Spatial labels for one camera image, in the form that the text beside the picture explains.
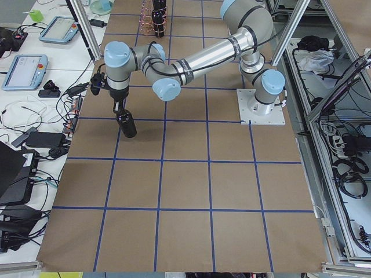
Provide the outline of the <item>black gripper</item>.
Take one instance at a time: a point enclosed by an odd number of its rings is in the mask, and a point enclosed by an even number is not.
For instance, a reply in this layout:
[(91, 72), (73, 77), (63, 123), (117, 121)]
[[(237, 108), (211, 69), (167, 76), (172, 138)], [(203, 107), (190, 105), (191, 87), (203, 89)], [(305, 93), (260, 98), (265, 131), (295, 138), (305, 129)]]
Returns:
[(113, 113), (118, 114), (119, 110), (124, 111), (125, 110), (125, 104), (128, 94), (129, 94), (129, 88), (126, 87), (122, 90), (115, 90), (111, 89), (109, 90), (110, 96), (114, 99), (114, 105), (113, 105)]

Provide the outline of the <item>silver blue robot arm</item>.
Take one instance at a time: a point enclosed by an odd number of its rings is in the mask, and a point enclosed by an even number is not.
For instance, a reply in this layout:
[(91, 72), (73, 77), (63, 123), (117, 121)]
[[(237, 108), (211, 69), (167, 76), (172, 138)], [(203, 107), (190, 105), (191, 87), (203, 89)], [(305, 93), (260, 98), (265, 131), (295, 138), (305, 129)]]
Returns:
[(124, 99), (129, 93), (130, 75), (141, 71), (162, 101), (171, 101), (181, 92), (181, 86), (215, 70), (229, 61), (239, 60), (241, 74), (253, 78), (265, 69), (265, 57), (259, 52), (273, 31), (269, 11), (257, 1), (224, 1), (221, 19), (230, 36), (174, 63), (165, 63), (163, 47), (158, 43), (129, 47), (112, 41), (105, 46), (104, 62), (107, 85), (114, 100), (113, 111), (125, 114)]

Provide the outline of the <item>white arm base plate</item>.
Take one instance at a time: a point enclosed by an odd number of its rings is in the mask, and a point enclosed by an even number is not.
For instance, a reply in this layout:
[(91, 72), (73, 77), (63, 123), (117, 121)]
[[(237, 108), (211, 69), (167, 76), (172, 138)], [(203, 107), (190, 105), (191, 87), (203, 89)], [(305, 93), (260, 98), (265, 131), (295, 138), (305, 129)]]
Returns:
[(273, 104), (262, 104), (255, 98), (256, 89), (237, 89), (242, 125), (284, 126), (286, 124), (279, 96)]

